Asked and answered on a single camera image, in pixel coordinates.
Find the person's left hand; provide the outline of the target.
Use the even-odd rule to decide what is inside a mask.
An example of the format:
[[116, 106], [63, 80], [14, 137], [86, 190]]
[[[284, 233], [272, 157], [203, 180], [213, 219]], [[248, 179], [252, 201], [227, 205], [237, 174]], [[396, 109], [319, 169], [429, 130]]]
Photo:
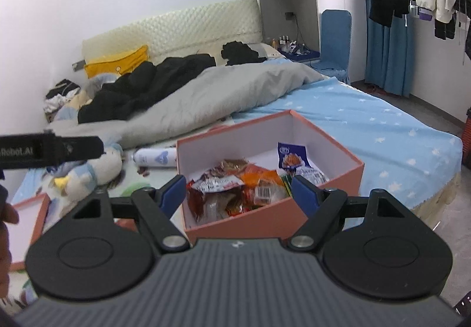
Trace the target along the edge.
[[10, 278], [9, 271], [11, 266], [10, 239], [7, 229], [7, 223], [18, 224], [19, 215], [16, 209], [6, 201], [7, 189], [1, 187], [1, 222], [0, 222], [0, 297], [5, 298], [8, 294]]

